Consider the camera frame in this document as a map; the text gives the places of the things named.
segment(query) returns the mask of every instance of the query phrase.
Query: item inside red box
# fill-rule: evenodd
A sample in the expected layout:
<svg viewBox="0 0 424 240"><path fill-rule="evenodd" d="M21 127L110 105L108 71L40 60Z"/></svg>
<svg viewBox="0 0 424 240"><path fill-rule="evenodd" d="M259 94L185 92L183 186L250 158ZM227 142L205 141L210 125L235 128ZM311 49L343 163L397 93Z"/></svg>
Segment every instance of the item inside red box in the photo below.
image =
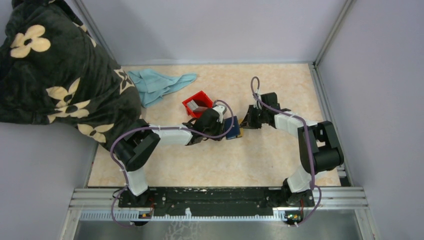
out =
<svg viewBox="0 0 424 240"><path fill-rule="evenodd" d="M199 91L184 100L182 104L187 111L187 115L190 115L193 118L199 118L206 109L213 107L214 102L208 97L208 95L206 95L205 92Z"/></svg>

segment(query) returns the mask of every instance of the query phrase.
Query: floor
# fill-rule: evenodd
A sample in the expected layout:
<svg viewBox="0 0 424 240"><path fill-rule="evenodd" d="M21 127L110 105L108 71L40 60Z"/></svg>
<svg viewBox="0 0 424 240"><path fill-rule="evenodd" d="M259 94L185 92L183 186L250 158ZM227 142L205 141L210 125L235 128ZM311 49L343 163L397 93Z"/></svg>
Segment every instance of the floor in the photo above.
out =
<svg viewBox="0 0 424 240"><path fill-rule="evenodd" d="M197 73L195 82L143 109L142 118L148 123L165 126L187 122L191 117L186 114L182 101L199 91L204 91L213 101L226 101L242 119L249 104L254 103L250 90L253 76L259 77L262 94L277 93L281 108L289 108L309 120L323 120L307 64L128 66L124 70L145 68L170 76ZM255 187L281 186L299 165L298 140L267 125L261 130L246 129L244 136L237 139L158 147L144 170L150 186ZM119 167L99 146L88 185L123 184ZM327 172L316 184L340 186L336 169Z"/></svg>

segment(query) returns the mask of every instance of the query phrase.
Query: metal frame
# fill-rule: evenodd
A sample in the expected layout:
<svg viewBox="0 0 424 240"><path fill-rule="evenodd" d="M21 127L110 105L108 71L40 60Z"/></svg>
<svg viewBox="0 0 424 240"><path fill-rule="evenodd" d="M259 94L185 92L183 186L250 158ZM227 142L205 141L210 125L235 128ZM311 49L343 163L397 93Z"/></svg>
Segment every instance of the metal frame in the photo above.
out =
<svg viewBox="0 0 424 240"><path fill-rule="evenodd" d="M108 54L114 58L114 55L101 35L96 23L92 19L90 13L85 7L82 0L73 0L78 10L81 12L85 23L91 30L93 36L106 49ZM331 47L333 40L339 32L346 15L352 9L356 0L346 0L345 4L334 23L328 37L325 40L316 60L309 63L309 69L312 76L315 91L319 100L319 106L323 118L332 121L337 131L336 121L327 97L326 88L323 83L319 71L319 65ZM349 171L348 159L345 158L345 163L337 168L340 178L347 178L350 184L354 185L352 175ZM364 189L360 186L349 187L322 187L322 200L317 211L342 211L354 210L358 227L364 240L380 239L377 228L371 216L368 201ZM111 221L112 194L117 188L80 188L75 189L72 199L69 204L69 209L66 215L66 220L63 226L61 239L73 240L78 222L81 221ZM314 190L313 195L315 200L318 199L318 191ZM273 208L273 216L252 216L252 217L198 217L191 216L190 212L186 212L184 216L161 216L153 217L149 221L281 221L282 213L289 210L298 210L297 207L275 207ZM114 206L114 215L118 221L141 221L138 216L142 213L148 213L148 208L120 208L118 203Z"/></svg>

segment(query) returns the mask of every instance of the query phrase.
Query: white wall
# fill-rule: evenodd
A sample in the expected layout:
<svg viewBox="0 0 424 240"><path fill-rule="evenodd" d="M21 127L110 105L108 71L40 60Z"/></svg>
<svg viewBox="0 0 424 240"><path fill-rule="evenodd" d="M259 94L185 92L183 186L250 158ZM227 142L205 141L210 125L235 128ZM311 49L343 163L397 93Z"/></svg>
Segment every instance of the white wall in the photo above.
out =
<svg viewBox="0 0 424 240"><path fill-rule="evenodd" d="M11 11L10 1L0 2L1 44ZM58 239L95 149L91 138L67 125L0 123L0 239Z"/></svg>
<svg viewBox="0 0 424 240"><path fill-rule="evenodd" d="M313 61L345 0L82 0L122 65Z"/></svg>
<svg viewBox="0 0 424 240"><path fill-rule="evenodd" d="M424 1L359 0L319 67L382 239L424 236Z"/></svg>

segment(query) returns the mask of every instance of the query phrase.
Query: cable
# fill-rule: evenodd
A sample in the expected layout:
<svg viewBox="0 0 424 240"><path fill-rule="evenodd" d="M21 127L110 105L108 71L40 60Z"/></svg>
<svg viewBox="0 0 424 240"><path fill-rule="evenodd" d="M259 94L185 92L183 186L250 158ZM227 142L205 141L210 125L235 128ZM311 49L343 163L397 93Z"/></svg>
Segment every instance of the cable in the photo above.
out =
<svg viewBox="0 0 424 240"><path fill-rule="evenodd" d="M252 79L251 79L251 81L250 81L250 90L251 90L251 92L252 92L252 94L253 94L253 98L258 102L258 103L260 103L262 106L264 106L265 108L267 108L267 109L269 109L269 110L271 110L271 111L274 111L274 112L276 112L276 113L279 113L279 114L283 114L283 115L286 115L286 116L289 116L289 117L293 117L293 118L295 118L295 119L297 119L297 120L299 120L299 121L301 121L302 122L302 124L303 124L303 129L304 129L304 132L305 132L305 140L306 140L306 148L307 148L307 155L308 155L308 158L309 158L309 165L310 165L310 176L311 176L311 181L310 181L310 189L311 190L314 190L314 188L317 188L318 189L318 191L319 191L319 196L318 196L318 202L315 204L315 207L312 209L312 211L310 211L310 213L300 222L300 223L298 223L297 225L295 225L295 226L300 226L302 223L304 223L306 220L308 220L310 217L311 217L311 215L315 212L315 210L317 210L317 208L318 208L318 206L320 205L320 203L321 203L321 198L322 198L322 192L321 192L321 188L319 187L319 186L316 186L315 185L315 167L314 167L314 156L313 156L313 154L312 154L312 147L311 147L311 142L310 142L310 138L309 138L309 134L308 134L308 125L307 125L307 123L306 123L306 121L302 118L302 117L300 117L300 116L297 116L297 115L292 115L292 114L290 114L290 113L287 113L287 112L284 112L284 111L280 111L280 110L278 110L278 109L275 109L275 108L273 108L273 107L271 107L271 106L269 106L269 105L267 105L267 104L265 104L260 98L259 98L259 96L258 96L258 94L255 92L255 90L254 90L254 88L253 88L253 81L254 80L256 80L257 81L257 88L256 88L256 90L259 92L259 86L260 86L260 81L259 81L259 78L257 77L257 76L254 76Z"/></svg>
<svg viewBox="0 0 424 240"><path fill-rule="evenodd" d="M129 186L129 180L128 180L128 175L127 175L127 173L125 172L125 167L122 165L122 164L120 164L120 162L115 158L115 156L114 156L114 150L115 150L115 147L116 147L116 145L118 144L118 142L119 141L121 141L123 138L125 138L126 136L128 136L128 135L130 135L130 134L132 134L132 133L135 133L135 132L139 132L139 131L144 131L144 130L159 130L159 131L162 131L162 130L183 130L183 131L188 131L188 132L192 132L192 133L195 133L195 134L198 134L198 135L200 135L200 136L203 136L203 137L205 137L205 138L210 138L210 139L218 139L218 138L221 138L221 137L224 137L227 133L229 133L230 132L230 130L233 128L233 125L234 125L234 113L233 113L233 110L231 109L231 107L225 102L225 101L223 101L223 100L216 100L215 102L214 102L214 104L216 104L216 103L223 103L227 108L228 108L228 110L229 110L229 112L231 113L231 125L230 125L230 127L229 127L229 129L227 129L227 131L225 131L224 133L222 133L222 134L219 134L219 135L216 135L216 136L211 136L211 135L207 135L207 134L204 134L204 133L202 133L202 132L200 132L200 131L196 131L196 130L194 130L194 129L190 129L190 128L187 128L187 127L179 127L179 126L164 126L164 127L153 127L153 126L145 126L145 127L139 127L139 128L135 128L135 129L132 129L132 130L130 130L130 131L127 131L126 133L124 133L124 134L122 134L121 136L119 136L114 142L113 142L113 144L112 144L112 146L110 147L110 157L112 158L112 160L121 168L121 170L122 170L122 173L123 173L123 176L124 176L124 178L125 178L125 187L124 188L122 188L122 190L121 191L119 191L118 192L118 194L116 195L116 197L114 198L114 200L113 200L113 203L112 203L112 207L111 207L111 210L110 210L110 213L111 213L111 215L112 215L112 220L116 223L116 224L118 224L119 226L121 226L121 227L123 227L123 228L128 228L128 227L132 227L132 225L123 225L123 224L120 224L118 221L116 221L116 219L115 219L115 216L114 216L114 205L115 205L115 203L116 203L116 201L117 201L117 199L120 197L120 195L126 190L126 189L128 189L128 186Z"/></svg>

